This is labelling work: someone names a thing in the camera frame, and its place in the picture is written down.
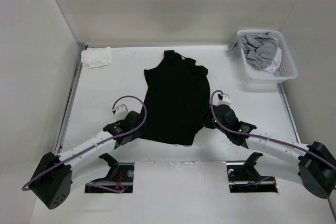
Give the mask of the grey tank top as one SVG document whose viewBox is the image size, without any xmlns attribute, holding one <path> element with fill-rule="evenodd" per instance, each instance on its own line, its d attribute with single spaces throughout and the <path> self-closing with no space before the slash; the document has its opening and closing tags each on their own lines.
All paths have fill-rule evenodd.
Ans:
<svg viewBox="0 0 336 224">
<path fill-rule="evenodd" d="M 276 57 L 279 42 L 268 33 L 252 37 L 250 35 L 237 35 L 228 45 L 230 52 L 239 53 L 242 49 L 246 62 L 255 69 L 264 70 Z"/>
</svg>

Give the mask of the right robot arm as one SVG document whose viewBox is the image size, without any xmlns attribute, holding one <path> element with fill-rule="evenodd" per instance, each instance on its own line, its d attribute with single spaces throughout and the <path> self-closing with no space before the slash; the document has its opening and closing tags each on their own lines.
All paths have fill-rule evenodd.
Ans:
<svg viewBox="0 0 336 224">
<path fill-rule="evenodd" d="M 277 177 L 297 183 L 321 199 L 328 199 L 335 190 L 335 158 L 322 143 L 289 143 L 258 134 L 257 126 L 239 120 L 225 104 L 209 106 L 204 126 L 252 151 L 241 164 L 227 169 L 234 186 L 256 187 Z"/>
</svg>

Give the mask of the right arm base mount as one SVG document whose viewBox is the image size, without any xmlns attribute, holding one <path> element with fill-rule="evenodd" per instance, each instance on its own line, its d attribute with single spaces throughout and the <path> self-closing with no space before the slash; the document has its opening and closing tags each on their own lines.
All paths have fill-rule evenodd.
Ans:
<svg viewBox="0 0 336 224">
<path fill-rule="evenodd" d="M 260 176 L 255 166 L 263 156 L 252 153 L 245 161 L 226 163 L 229 191 L 231 193 L 277 193 L 274 177 Z"/>
</svg>

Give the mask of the white folded cloth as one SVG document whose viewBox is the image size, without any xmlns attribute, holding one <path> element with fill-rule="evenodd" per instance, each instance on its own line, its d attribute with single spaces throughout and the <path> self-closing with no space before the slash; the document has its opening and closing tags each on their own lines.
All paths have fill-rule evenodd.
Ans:
<svg viewBox="0 0 336 224">
<path fill-rule="evenodd" d="M 112 64 L 112 53 L 110 47 L 88 48 L 81 52 L 81 63 L 83 66 L 101 68 Z"/>
</svg>

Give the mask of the black tank top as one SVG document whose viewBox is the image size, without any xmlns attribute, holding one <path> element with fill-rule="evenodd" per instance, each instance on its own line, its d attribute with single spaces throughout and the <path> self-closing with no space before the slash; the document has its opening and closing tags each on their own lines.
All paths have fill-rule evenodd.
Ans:
<svg viewBox="0 0 336 224">
<path fill-rule="evenodd" d="M 144 70 L 145 140 L 191 146 L 203 127 L 209 99 L 208 69 L 196 65 L 174 50 L 164 52 L 162 61 Z"/>
</svg>

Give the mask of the pink white garment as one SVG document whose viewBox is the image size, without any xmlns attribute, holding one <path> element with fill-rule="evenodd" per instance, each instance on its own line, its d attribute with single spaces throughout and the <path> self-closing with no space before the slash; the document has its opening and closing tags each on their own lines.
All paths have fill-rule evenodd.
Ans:
<svg viewBox="0 0 336 224">
<path fill-rule="evenodd" d="M 278 47 L 274 59 L 265 69 L 263 69 L 263 71 L 267 73 L 275 73 L 281 65 L 281 60 L 282 60 L 282 50 L 280 47 Z"/>
</svg>

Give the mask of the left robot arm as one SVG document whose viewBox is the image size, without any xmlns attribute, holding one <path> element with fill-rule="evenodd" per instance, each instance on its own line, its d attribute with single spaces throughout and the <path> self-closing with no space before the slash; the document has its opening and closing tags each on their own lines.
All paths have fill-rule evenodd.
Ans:
<svg viewBox="0 0 336 224">
<path fill-rule="evenodd" d="M 64 203 L 70 192 L 81 185 L 124 192 L 119 182 L 115 182 L 117 188 L 102 185 L 118 175 L 119 162 L 110 152 L 139 138 L 145 131 L 145 120 L 146 115 L 131 111 L 123 120 L 107 124 L 97 135 L 69 151 L 45 154 L 27 188 L 50 210 Z"/>
</svg>

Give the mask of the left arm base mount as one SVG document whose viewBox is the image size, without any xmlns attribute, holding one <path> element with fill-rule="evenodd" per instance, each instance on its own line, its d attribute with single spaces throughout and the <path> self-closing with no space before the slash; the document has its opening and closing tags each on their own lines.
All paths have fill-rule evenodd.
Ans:
<svg viewBox="0 0 336 224">
<path fill-rule="evenodd" d="M 133 193 L 135 163 L 119 163 L 110 154 L 102 154 L 99 161 L 109 169 L 105 177 L 98 177 L 85 185 L 86 194 Z"/>
</svg>

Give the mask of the white plastic basket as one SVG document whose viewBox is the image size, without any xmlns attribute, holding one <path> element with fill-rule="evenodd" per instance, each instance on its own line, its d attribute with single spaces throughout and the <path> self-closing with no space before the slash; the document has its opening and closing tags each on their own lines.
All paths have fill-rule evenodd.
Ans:
<svg viewBox="0 0 336 224">
<path fill-rule="evenodd" d="M 257 70 L 246 62 L 244 51 L 241 49 L 239 52 L 239 58 L 243 65 L 242 72 L 247 83 L 262 85 L 262 84 L 279 84 L 287 80 L 295 79 L 298 76 L 297 69 L 291 53 L 287 47 L 286 41 L 281 32 L 272 29 L 243 29 L 237 32 L 237 35 L 249 35 L 256 37 L 261 34 L 267 33 L 273 38 L 276 38 L 281 49 L 281 62 L 279 68 L 275 73 L 267 73 L 263 70 Z"/>
</svg>

